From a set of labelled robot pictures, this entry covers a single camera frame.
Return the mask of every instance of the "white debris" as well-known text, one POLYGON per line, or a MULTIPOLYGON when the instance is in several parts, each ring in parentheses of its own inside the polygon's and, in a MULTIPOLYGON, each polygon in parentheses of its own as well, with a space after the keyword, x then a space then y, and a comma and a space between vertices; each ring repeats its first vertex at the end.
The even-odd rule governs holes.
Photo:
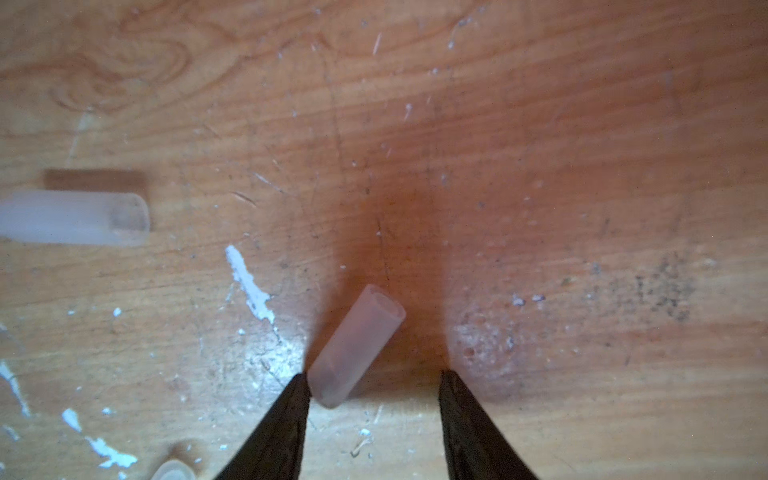
POLYGON ((85 439, 88 440, 88 442, 91 444, 91 448, 94 449, 94 452, 96 452, 100 457, 109 458, 106 462, 102 462, 99 465, 102 468, 110 468, 112 465, 128 468, 138 461, 138 459, 132 455, 120 453, 113 449, 107 445, 104 439, 93 440, 91 437, 85 437, 85 439))
POLYGON ((11 369, 8 368, 8 365, 5 364, 5 360, 0 362, 0 376, 11 386, 11 391, 18 400, 18 404, 22 407, 22 415, 30 417, 31 412, 29 411, 29 405, 26 400, 24 400, 24 395, 22 395, 22 388, 18 384, 16 375, 14 375, 11 369))
POLYGON ((227 261, 232 266, 232 278, 240 284, 240 288, 245 292, 246 305, 251 313, 259 320, 269 320, 272 327, 275 326, 275 312, 266 307, 270 295, 265 293, 253 282, 253 275, 248 273, 245 266, 243 255, 240 254, 234 245, 229 245, 225 250, 227 261))
POLYGON ((75 410, 66 409, 61 413, 61 419, 77 433, 83 432, 83 428, 80 427, 80 422, 78 421, 78 413, 75 410))

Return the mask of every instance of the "wooden table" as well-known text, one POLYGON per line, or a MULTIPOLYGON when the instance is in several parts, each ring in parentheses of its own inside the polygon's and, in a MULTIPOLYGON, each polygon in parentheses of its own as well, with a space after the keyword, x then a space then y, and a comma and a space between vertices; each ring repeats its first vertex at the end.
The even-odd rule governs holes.
POLYGON ((408 319, 312 405, 303 478, 447 478, 446 366, 542 480, 768 478, 762 2, 8 0, 0 25, 0 191, 137 191, 153 222, 0 243, 30 412, 0 379, 0 477, 213 478, 376 283, 408 319))

